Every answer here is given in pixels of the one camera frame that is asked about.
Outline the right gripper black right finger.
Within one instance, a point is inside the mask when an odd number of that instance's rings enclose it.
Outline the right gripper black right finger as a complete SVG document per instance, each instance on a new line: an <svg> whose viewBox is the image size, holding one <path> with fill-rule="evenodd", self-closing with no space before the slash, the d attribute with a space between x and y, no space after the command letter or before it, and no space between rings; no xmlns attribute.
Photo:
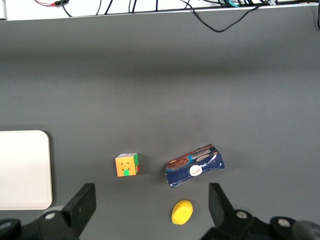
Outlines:
<svg viewBox="0 0 320 240"><path fill-rule="evenodd" d="M258 219L244 210L236 210L218 183L208 188L208 208L214 227L203 240L264 240L265 233L257 228Z"/></svg>

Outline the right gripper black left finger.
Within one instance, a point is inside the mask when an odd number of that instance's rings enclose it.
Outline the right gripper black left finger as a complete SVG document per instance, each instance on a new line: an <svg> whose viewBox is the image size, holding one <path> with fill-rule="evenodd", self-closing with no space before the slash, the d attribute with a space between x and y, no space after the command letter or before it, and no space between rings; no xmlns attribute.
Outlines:
<svg viewBox="0 0 320 240"><path fill-rule="evenodd" d="M94 183L86 183L61 209L37 221L40 240L78 240L97 207Z"/></svg>

